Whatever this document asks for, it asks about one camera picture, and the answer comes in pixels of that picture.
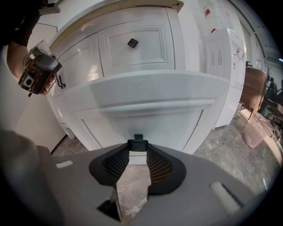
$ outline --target drawer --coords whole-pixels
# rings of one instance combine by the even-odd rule
[[[136,47],[128,45],[130,39]],[[123,72],[174,69],[174,49],[168,19],[136,21],[98,32],[104,76]]]
[[[59,61],[63,67],[61,79],[68,88],[102,78],[97,33],[74,45]]]

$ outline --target black knob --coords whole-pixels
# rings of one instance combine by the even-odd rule
[[[138,41],[133,38],[131,38],[131,40],[128,42],[128,45],[132,48],[136,47],[137,44],[138,44]]]

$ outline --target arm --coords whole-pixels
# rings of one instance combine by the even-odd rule
[[[11,41],[8,45],[8,53],[7,53],[7,64],[8,67],[15,77],[18,79],[21,78],[24,65],[23,61],[26,55],[28,54],[27,43],[32,33],[34,26],[39,20],[40,15],[38,12],[30,12],[26,17],[20,29],[15,32],[15,36],[13,41]],[[31,69],[32,59],[26,65],[27,68]],[[49,83],[45,85],[42,93],[46,94],[48,89],[51,87],[51,82],[55,80],[55,77],[52,76],[49,80]]]

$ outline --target white trim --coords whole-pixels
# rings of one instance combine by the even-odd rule
[[[71,160],[68,160],[68,161],[65,161],[65,162],[57,163],[56,166],[57,166],[58,169],[60,169],[60,168],[70,166],[72,164],[73,164],[73,162]]]
[[[177,11],[170,8],[166,8],[166,11],[173,38],[175,70],[186,70],[184,41]]]
[[[192,99],[180,101],[162,101],[142,104],[122,105],[107,108],[88,109],[72,112],[79,119],[92,117],[96,114],[108,117],[128,117],[137,115],[149,115],[153,113],[176,113],[193,110],[203,110],[214,104],[215,99]]]

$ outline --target black clip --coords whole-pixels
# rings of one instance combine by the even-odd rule
[[[128,140],[128,148],[130,151],[147,151],[147,146],[149,142],[143,139],[142,134],[135,134],[134,139]]]

